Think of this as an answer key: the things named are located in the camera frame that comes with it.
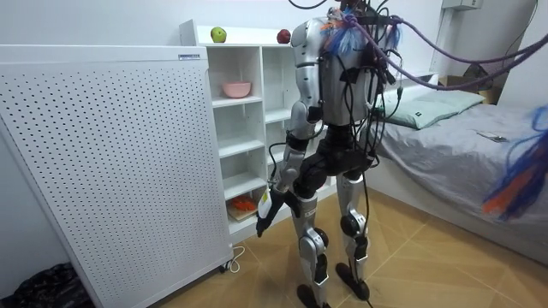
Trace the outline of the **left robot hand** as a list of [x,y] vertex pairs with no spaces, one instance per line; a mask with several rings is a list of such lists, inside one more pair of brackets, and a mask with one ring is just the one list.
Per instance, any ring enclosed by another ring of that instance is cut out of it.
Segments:
[[268,229],[284,203],[284,193],[267,188],[258,204],[257,236],[260,238]]

